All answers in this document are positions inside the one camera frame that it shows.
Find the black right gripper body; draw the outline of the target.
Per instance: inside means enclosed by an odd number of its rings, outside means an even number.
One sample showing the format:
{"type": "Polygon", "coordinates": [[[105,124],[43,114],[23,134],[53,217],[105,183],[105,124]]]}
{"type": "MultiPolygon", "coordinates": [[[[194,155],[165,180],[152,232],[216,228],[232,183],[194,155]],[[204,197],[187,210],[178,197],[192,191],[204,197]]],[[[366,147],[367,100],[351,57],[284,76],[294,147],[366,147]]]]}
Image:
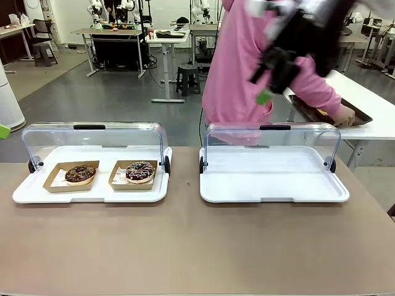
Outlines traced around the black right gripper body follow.
{"type": "Polygon", "coordinates": [[[304,33],[310,28],[310,20],[305,16],[301,8],[294,7],[277,17],[267,29],[270,45],[263,54],[263,63],[271,72],[272,93],[283,93],[300,72],[296,59],[307,54],[304,33]]]}

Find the person's right hand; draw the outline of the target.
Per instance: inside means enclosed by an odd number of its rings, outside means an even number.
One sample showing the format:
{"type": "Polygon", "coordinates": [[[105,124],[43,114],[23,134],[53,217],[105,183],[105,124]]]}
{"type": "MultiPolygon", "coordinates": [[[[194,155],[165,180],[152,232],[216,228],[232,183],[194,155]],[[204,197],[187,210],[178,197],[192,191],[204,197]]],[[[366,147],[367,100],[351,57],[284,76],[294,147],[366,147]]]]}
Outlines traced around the person's right hand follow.
{"type": "Polygon", "coordinates": [[[335,126],[342,126],[345,128],[351,127],[355,122],[355,118],[355,111],[342,104],[336,115],[332,117],[335,126]]]}

